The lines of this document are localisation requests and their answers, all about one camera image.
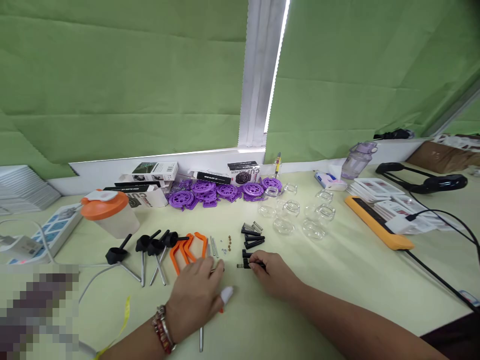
red bracelet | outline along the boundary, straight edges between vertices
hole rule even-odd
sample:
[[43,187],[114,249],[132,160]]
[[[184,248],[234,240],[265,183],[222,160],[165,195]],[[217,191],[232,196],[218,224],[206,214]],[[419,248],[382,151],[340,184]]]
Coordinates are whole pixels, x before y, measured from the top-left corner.
[[172,345],[170,344],[169,338],[165,333],[164,326],[158,316],[155,315],[155,318],[152,321],[153,328],[155,329],[158,340],[160,340],[161,346],[166,354],[170,355],[172,353]]

stack of cards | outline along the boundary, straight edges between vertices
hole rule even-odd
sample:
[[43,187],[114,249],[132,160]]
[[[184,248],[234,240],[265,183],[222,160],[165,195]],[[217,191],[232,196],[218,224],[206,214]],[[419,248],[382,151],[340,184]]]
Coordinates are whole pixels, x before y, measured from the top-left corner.
[[[381,202],[376,202],[373,205],[373,209],[379,213],[385,220],[391,220],[396,216],[406,217],[407,215],[414,214],[415,211],[410,211],[406,207],[403,207],[397,202],[390,200],[385,200]],[[405,231],[404,234],[416,235],[427,233],[429,231],[435,230],[436,227],[425,220],[425,218],[419,216],[412,222],[413,228],[408,231]]]
[[395,186],[377,177],[356,178],[346,191],[354,196],[361,197],[368,204],[390,200],[393,195],[405,194]]
[[[420,204],[415,199],[412,199],[410,196],[407,195],[394,195],[391,197],[393,201],[402,205],[403,207],[407,208],[411,214],[415,214],[421,212],[422,210],[427,210],[425,206]],[[440,213],[439,214],[448,221],[449,224],[456,227],[458,230],[464,230],[465,228],[460,225],[458,222],[450,219],[448,216]],[[440,231],[454,231],[451,226],[445,223],[442,219],[440,219],[434,212],[428,211],[424,212],[423,214],[419,215],[418,218],[423,218],[426,222],[430,223],[431,225],[435,226]]]
[[42,211],[59,197],[27,165],[0,166],[0,215]]

human arm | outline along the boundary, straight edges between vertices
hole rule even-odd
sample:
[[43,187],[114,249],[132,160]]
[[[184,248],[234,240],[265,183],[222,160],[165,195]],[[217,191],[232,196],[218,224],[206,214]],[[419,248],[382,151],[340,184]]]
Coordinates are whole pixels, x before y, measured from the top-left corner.
[[299,310],[347,359],[447,360],[390,320],[304,284],[276,253],[254,252],[250,267],[270,295]]
[[[204,326],[230,299],[233,288],[225,288],[217,295],[217,288],[224,274],[224,262],[220,260],[210,274],[214,259],[198,259],[185,267],[173,285],[170,299],[165,304],[166,327],[172,341],[181,343]],[[100,360],[158,360],[165,353],[150,318],[122,341],[109,348]]]

table surface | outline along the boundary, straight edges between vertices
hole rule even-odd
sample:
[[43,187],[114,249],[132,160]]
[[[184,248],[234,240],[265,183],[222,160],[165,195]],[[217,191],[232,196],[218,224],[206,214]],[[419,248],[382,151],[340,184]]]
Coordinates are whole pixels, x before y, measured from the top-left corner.
[[[378,177],[375,168],[368,166],[361,177]],[[425,179],[410,171],[398,175],[417,184]],[[480,179],[467,177],[469,184],[464,189],[418,195],[417,198],[431,209],[455,214],[479,234]],[[296,197],[302,208],[322,189],[312,171],[282,174],[280,179],[284,184],[298,185]],[[240,233],[244,222],[257,221],[264,228],[265,243],[253,250],[279,253],[308,285],[380,314],[418,336],[470,312],[406,254],[384,245],[344,203],[348,195],[346,192],[334,193],[332,205],[336,214],[329,228],[330,234],[317,241],[308,239],[301,231],[291,236],[276,233],[272,219],[259,215],[258,203],[242,199],[233,204],[222,200],[214,208],[203,208],[199,204],[193,211],[181,212],[171,206],[136,211],[141,226],[125,247],[130,255],[124,264],[140,275],[141,260],[140,254],[135,252],[136,240],[140,235],[152,234],[158,229],[177,231],[180,236],[194,232],[213,236],[219,250],[227,248],[228,236],[231,236],[231,252],[225,255],[220,251],[220,258],[225,261],[221,286],[234,286],[234,294],[224,314],[218,314],[205,326],[202,356],[209,359],[222,359],[225,351],[233,359],[244,359],[248,354],[266,359],[342,359],[305,318],[286,304],[268,297],[252,271],[237,269],[236,264],[242,262],[244,249]],[[45,211],[3,216],[0,220],[25,218],[43,224],[58,207],[77,203],[80,198],[62,197]],[[35,232],[27,223],[11,222],[2,226],[2,234],[32,235]],[[454,231],[438,230],[409,238],[415,244],[412,252],[416,256],[454,288],[466,290],[480,299],[479,264],[474,246],[469,241]],[[120,243],[121,240],[113,239],[95,223],[82,219],[55,259],[62,264],[101,264],[105,263],[107,250]],[[200,244],[200,240],[194,241],[194,253],[199,254]],[[177,259],[183,267],[180,252]],[[7,258],[0,257],[0,261],[6,263]],[[109,344],[122,327],[128,296],[131,296],[130,319],[121,338],[152,316],[157,305],[168,300],[177,277],[170,257],[166,256],[162,263],[167,286],[163,286],[159,276],[149,286],[156,262],[145,257],[145,264],[144,288],[119,267],[95,279],[79,306],[79,317],[74,320],[74,331],[78,331],[81,341],[97,350]],[[101,269],[80,270],[78,294]],[[186,359],[198,355],[197,332],[178,346],[171,358]]]

purple water bottle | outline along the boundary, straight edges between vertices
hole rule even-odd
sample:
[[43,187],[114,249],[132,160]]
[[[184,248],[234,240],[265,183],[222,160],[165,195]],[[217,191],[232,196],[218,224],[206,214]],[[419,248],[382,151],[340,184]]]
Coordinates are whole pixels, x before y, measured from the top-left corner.
[[350,155],[341,167],[341,177],[346,179],[358,178],[362,170],[372,160],[372,154],[377,151],[376,142],[359,142],[350,148]]

